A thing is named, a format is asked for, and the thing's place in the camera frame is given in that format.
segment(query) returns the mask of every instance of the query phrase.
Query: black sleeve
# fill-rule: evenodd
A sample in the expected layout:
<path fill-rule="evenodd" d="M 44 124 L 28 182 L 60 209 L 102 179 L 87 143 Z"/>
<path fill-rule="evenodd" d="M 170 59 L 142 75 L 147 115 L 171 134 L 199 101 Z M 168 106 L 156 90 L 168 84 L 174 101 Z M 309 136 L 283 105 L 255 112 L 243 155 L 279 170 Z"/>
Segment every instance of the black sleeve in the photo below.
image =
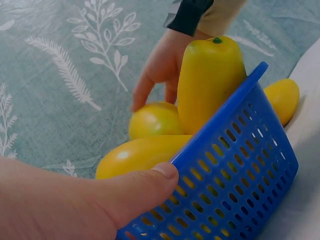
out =
<path fill-rule="evenodd" d="M 201 16 L 212 6 L 214 0 L 175 0 L 164 27 L 193 36 Z"/>

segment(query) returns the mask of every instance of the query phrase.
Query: hand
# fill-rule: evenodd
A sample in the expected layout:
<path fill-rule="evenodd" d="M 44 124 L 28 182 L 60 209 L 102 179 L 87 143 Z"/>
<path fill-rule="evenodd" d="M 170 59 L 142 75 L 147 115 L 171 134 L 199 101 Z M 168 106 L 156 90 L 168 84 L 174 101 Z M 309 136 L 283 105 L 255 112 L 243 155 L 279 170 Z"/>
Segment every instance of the hand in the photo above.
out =
<path fill-rule="evenodd" d="M 114 240 L 163 203 L 178 183 L 170 163 L 106 180 L 64 176 L 0 158 L 0 236 L 10 240 Z"/>
<path fill-rule="evenodd" d="M 174 104 L 177 99 L 178 80 L 185 49 L 193 40 L 211 38 L 200 31 L 194 37 L 167 30 L 154 48 L 133 91 L 133 112 L 143 107 L 155 84 L 165 83 L 164 99 Z"/>

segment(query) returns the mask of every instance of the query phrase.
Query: white surface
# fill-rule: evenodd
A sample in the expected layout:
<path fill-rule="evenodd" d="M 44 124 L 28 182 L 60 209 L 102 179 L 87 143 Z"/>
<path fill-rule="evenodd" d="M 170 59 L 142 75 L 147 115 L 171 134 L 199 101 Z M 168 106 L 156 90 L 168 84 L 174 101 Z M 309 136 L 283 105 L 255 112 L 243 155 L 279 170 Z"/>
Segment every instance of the white surface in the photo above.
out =
<path fill-rule="evenodd" d="M 299 85 L 300 104 L 286 131 L 299 170 L 258 240 L 320 240 L 320 39 L 290 78 Z"/>

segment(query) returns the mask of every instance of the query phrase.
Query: yellow tomato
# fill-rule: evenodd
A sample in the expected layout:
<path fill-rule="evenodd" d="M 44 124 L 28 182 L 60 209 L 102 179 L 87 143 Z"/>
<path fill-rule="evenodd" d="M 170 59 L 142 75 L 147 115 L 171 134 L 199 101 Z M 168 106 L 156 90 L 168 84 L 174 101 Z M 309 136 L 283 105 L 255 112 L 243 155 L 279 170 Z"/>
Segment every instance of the yellow tomato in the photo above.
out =
<path fill-rule="evenodd" d="M 177 108 L 186 134 L 195 134 L 246 79 L 238 44 L 226 36 L 191 42 L 183 56 Z"/>
<path fill-rule="evenodd" d="M 131 140 L 154 135 L 183 135 L 177 107 L 167 102 L 150 103 L 132 115 L 129 123 Z"/>
<path fill-rule="evenodd" d="M 297 109 L 300 91 L 292 79 L 279 80 L 264 89 L 281 124 L 285 126 L 294 116 Z"/>
<path fill-rule="evenodd" d="M 126 142 L 101 160 L 95 178 L 107 179 L 133 171 L 150 170 L 159 163 L 170 161 L 190 138 L 190 135 L 159 135 Z"/>

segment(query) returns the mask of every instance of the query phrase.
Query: basket rim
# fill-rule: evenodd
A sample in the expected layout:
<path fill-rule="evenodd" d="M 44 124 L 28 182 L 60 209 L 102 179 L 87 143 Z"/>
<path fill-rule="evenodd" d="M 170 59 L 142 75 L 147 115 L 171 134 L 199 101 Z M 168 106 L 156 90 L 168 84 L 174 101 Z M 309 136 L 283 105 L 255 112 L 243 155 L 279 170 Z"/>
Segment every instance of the basket rim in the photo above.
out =
<path fill-rule="evenodd" d="M 238 87 L 238 89 L 228 98 L 216 114 L 196 133 L 189 142 L 172 158 L 171 163 L 179 170 L 186 165 L 186 158 L 192 154 L 191 150 L 200 147 L 203 140 L 207 137 L 208 132 L 212 129 L 219 129 L 223 124 L 224 119 L 228 118 L 242 103 L 245 97 L 250 93 L 258 81 L 265 74 L 269 65 L 262 61 L 260 64 L 247 76 L 246 80 Z"/>

